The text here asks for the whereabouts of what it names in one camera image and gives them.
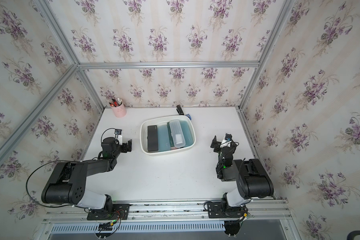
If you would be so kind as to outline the black pencil case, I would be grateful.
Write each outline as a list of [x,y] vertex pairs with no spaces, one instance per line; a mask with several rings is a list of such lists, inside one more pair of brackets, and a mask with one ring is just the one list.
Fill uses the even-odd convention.
[[157,152],[159,150],[158,127],[157,125],[148,126],[147,132],[148,152]]

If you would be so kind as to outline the light teal pencil case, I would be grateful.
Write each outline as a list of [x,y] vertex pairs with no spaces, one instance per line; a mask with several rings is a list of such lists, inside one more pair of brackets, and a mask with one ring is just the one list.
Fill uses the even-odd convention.
[[158,127],[159,152],[166,152],[171,149],[168,129],[166,125]]
[[183,135],[185,138],[185,148],[191,146],[194,143],[191,129],[186,121],[180,121],[180,125],[183,131]]

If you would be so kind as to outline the white plastic storage box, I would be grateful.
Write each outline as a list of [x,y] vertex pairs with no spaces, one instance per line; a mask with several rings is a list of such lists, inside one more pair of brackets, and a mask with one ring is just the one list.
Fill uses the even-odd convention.
[[147,120],[140,128],[143,153],[159,156],[179,153],[196,144],[196,133],[191,119],[184,115]]

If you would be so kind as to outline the clear pencil case front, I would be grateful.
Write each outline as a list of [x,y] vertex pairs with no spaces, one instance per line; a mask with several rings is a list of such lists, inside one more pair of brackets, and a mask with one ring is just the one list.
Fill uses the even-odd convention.
[[185,137],[179,120],[172,120],[169,122],[171,135],[175,148],[183,148],[186,145]]

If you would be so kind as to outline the dark green pencil case front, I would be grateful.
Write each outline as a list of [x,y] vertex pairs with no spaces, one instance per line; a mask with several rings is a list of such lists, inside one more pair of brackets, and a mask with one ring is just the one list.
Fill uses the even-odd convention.
[[171,131],[171,127],[170,127],[169,122],[167,122],[167,129],[168,129],[168,134],[169,134],[170,146],[171,146],[171,148],[174,148],[175,145],[174,145],[174,140],[173,140],[173,137],[172,137],[172,131]]

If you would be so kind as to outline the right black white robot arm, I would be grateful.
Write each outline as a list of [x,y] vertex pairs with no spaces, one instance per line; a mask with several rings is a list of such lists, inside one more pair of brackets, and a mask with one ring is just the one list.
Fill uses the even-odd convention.
[[211,143],[211,148],[218,154],[217,178],[237,185],[231,192],[223,194],[221,208],[224,213],[241,210],[252,198],[262,199],[274,194],[274,185],[259,159],[234,159],[238,146],[230,134],[226,134],[221,142],[214,137]]

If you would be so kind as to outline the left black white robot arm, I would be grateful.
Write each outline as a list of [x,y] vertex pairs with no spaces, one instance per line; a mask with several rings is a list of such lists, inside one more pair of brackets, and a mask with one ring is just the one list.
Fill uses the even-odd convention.
[[132,140],[120,144],[117,139],[108,137],[101,146],[103,150],[96,160],[58,163],[42,191],[42,202],[111,212],[112,198],[87,190],[87,177],[113,171],[119,155],[132,151]]

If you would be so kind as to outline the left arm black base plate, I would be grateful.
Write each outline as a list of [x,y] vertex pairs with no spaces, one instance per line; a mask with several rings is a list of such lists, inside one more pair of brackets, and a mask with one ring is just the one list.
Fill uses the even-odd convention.
[[118,218],[126,220],[130,206],[130,204],[113,204],[111,210],[89,210],[87,221],[110,221]]

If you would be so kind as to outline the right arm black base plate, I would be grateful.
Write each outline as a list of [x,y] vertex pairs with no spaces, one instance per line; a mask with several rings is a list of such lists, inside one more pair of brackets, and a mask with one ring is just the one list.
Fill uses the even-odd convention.
[[248,215],[245,206],[230,207],[227,203],[207,201],[203,207],[210,219],[242,219]]

